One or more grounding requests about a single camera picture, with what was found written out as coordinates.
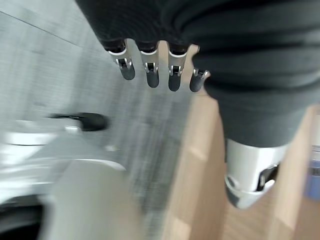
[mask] wooden surface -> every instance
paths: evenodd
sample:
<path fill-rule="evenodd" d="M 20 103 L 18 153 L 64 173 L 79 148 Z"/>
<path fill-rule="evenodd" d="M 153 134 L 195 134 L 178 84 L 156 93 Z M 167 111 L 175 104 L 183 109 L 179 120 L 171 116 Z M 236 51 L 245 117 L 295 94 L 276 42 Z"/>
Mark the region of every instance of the wooden surface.
<path fill-rule="evenodd" d="M 217 103 L 193 101 L 163 240 L 217 239 L 225 215 L 224 140 Z"/>
<path fill-rule="evenodd" d="M 293 240 L 318 240 L 320 234 L 320 201 L 303 197 Z"/>

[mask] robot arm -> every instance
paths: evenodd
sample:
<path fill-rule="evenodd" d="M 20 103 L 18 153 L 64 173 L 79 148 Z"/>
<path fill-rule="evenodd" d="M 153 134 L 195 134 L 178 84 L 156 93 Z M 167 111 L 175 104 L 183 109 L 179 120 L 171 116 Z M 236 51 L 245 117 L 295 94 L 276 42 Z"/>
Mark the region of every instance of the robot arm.
<path fill-rule="evenodd" d="M 275 183 L 306 108 L 319 100 L 318 0 L 76 0 L 123 77 L 134 78 L 135 40 L 147 82 L 159 84 L 158 41 L 168 42 L 168 87 L 177 91 L 190 44 L 199 46 L 190 89 L 216 99 L 226 142 L 225 186 L 237 208 Z"/>

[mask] black fingertip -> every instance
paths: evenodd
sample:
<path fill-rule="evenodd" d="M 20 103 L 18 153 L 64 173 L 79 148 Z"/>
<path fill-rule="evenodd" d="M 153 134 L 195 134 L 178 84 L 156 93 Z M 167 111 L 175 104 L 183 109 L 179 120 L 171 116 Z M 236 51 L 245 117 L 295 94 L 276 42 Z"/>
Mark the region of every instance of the black fingertip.
<path fill-rule="evenodd" d="M 146 82 L 150 88 L 156 88 L 159 85 L 159 72 L 147 72 L 146 73 Z"/>
<path fill-rule="evenodd" d="M 134 65 L 131 65 L 130 68 L 124 67 L 120 70 L 121 70 L 121 74 L 122 74 L 123 78 L 126 80 L 132 80 L 136 76 L 136 71 L 135 71 Z"/>
<path fill-rule="evenodd" d="M 176 92 L 180 88 L 181 76 L 169 75 L 168 86 L 172 92 Z"/>

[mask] gray floor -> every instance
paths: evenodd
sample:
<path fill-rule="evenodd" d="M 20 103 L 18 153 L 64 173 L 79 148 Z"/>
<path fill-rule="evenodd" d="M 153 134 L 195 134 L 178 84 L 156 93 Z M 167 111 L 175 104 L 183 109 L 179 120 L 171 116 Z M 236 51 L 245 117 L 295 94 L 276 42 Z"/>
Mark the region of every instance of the gray floor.
<path fill-rule="evenodd" d="M 192 93 L 146 84 L 136 46 L 136 77 L 122 78 L 72 0 L 0 0 L 0 124 L 50 113 L 94 112 L 110 117 L 94 144 L 123 164 L 150 235 L 160 229 Z"/>

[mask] blurred object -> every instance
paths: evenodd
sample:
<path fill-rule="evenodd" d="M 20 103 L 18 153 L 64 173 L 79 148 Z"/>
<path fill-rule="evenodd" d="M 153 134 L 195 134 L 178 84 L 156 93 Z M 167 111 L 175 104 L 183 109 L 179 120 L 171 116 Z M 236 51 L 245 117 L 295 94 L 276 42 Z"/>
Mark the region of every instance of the blurred object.
<path fill-rule="evenodd" d="M 126 168 L 146 230 L 155 238 L 194 95 L 189 90 L 192 70 L 185 69 L 173 94 L 168 46 L 161 41 L 159 86 L 151 89 L 140 52 L 128 40 L 135 79 L 124 80 L 73 0 L 0 0 L 0 11 L 0 131 L 13 120 L 51 113 L 109 116 L 108 130 L 83 134 L 94 146 L 113 146 L 105 154 Z"/>
<path fill-rule="evenodd" d="M 70 116 L 85 116 L 85 124 L 66 116 L 16 121 L 4 133 L 0 239 L 12 240 L 22 229 L 36 226 L 38 233 L 26 232 L 23 239 L 143 240 L 141 214 L 125 169 L 82 135 L 83 128 L 101 130 L 104 117 Z"/>
<path fill-rule="evenodd" d="M 314 117 L 312 153 L 305 184 L 305 196 L 320 201 L 320 108 Z"/>

